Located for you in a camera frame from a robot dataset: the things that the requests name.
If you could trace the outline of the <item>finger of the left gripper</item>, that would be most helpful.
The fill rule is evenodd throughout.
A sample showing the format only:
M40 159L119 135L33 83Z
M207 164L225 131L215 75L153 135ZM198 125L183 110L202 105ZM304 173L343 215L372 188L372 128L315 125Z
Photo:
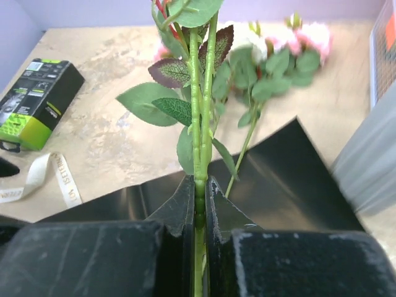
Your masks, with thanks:
M20 173L18 166L0 157L0 177L7 178Z

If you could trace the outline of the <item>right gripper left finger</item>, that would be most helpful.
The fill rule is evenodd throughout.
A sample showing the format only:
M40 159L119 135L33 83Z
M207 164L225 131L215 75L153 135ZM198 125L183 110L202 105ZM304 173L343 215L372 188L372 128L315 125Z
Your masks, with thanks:
M36 223L1 217L1 295L191 296L193 198L171 174Z

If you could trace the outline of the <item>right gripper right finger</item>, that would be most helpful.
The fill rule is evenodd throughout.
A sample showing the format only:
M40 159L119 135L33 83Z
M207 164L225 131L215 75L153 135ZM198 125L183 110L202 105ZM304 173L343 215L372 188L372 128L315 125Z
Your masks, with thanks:
M360 231L270 231L205 190L210 296L394 296L395 270Z

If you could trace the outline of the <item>beige printed ribbon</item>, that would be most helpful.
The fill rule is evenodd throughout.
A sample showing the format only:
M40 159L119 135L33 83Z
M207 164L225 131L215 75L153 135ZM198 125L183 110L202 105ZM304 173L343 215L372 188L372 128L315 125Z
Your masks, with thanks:
M30 165L25 184L22 187L1 189L1 203L22 200L41 189L49 176L54 178L61 191L61 197L67 208L83 203L78 187L72 176L66 158L59 152L51 152L36 158Z

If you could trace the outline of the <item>black wrapping paper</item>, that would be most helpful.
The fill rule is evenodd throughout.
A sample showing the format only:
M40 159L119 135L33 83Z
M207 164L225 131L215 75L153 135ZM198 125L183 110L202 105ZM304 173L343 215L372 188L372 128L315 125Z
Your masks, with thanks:
M232 228L361 231L363 225L298 119L245 154L239 180L224 162L209 165L215 209ZM182 171L129 186L45 218L47 223L155 220L179 234L192 185Z

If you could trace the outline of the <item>peach rose stem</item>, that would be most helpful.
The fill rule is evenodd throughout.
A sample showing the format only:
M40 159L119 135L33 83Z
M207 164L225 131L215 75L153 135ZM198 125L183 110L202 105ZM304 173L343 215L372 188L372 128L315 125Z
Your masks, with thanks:
M234 161L214 136L216 122L213 80L230 52L234 27L218 28L221 1L152 1L151 13L167 52L148 72L151 82L118 95L117 101L134 116L154 126L183 125L177 156L194 178L194 295L204 294L206 264L205 188L213 150L232 176Z

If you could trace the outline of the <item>white rose stem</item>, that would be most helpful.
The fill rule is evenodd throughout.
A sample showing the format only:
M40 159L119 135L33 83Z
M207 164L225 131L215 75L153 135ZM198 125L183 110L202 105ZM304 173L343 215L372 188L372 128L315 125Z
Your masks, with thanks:
M231 169L239 171L244 155L248 149L253 132L260 118L262 103L252 97L252 89L262 77L260 64L267 59L267 45L260 36L260 23L244 24L227 21L219 29L232 27L233 43L220 70L215 74L217 89L214 95L215 120L214 129L226 110L226 103L231 93L241 95L247 110L238 120L239 128L248 127L243 146L236 161L227 161Z

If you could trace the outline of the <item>white ribbed ceramic vase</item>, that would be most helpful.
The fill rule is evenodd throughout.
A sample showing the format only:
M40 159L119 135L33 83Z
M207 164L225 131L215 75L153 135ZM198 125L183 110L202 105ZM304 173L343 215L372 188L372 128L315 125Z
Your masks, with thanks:
M353 209L374 215L395 205L395 89L389 89L332 167Z

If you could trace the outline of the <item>black green product box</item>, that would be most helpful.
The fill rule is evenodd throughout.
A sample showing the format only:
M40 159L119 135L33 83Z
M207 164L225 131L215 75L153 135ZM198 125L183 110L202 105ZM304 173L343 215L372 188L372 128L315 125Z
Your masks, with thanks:
M84 82L70 61L33 59L1 100L1 149L40 151Z

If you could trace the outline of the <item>pink rose stem left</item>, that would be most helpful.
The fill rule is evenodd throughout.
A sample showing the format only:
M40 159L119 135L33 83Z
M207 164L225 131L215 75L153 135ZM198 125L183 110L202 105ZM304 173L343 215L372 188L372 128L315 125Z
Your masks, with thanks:
M155 52L153 55L153 61L157 62L161 59L165 58L173 58L172 52L160 41L155 48Z

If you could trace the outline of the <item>pink rose stem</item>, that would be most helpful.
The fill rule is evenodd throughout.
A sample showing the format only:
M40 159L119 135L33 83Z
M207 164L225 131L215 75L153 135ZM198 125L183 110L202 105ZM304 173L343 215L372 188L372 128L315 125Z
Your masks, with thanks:
M267 58L260 69L268 78L286 78L294 86L306 87L328 58L332 39L326 24L306 24L294 13L265 36Z
M153 61L157 62L161 59L165 58L173 58L172 52L160 41L155 48L155 52L153 55Z

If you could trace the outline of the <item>pink rose stem right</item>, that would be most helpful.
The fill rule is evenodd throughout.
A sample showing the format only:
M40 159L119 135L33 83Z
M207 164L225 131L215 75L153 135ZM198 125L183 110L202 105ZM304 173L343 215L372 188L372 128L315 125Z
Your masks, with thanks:
M294 13L265 36L267 58L260 69L268 78L286 78L294 86L306 87L328 58L332 39L326 24L306 24Z

